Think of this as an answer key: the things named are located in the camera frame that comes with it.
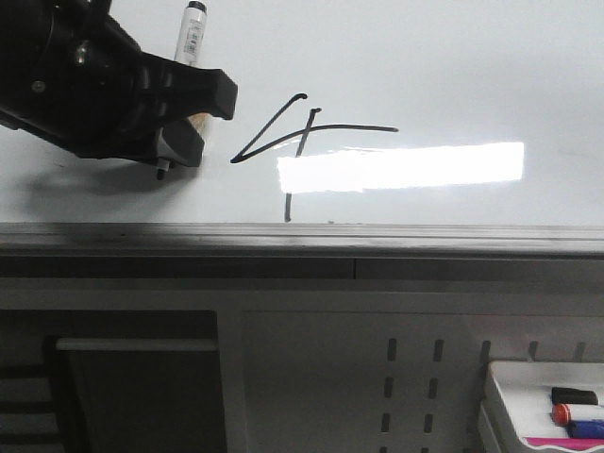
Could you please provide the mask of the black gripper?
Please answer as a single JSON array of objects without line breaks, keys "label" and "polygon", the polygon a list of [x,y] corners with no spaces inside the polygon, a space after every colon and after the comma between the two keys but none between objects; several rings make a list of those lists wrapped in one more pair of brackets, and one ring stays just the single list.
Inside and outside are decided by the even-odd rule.
[{"label": "black gripper", "polygon": [[[232,120],[237,84],[221,69],[144,53],[110,7],[109,1],[2,2],[2,126],[83,159],[198,167],[205,142],[185,117]],[[157,130],[158,121],[174,120]]]}]

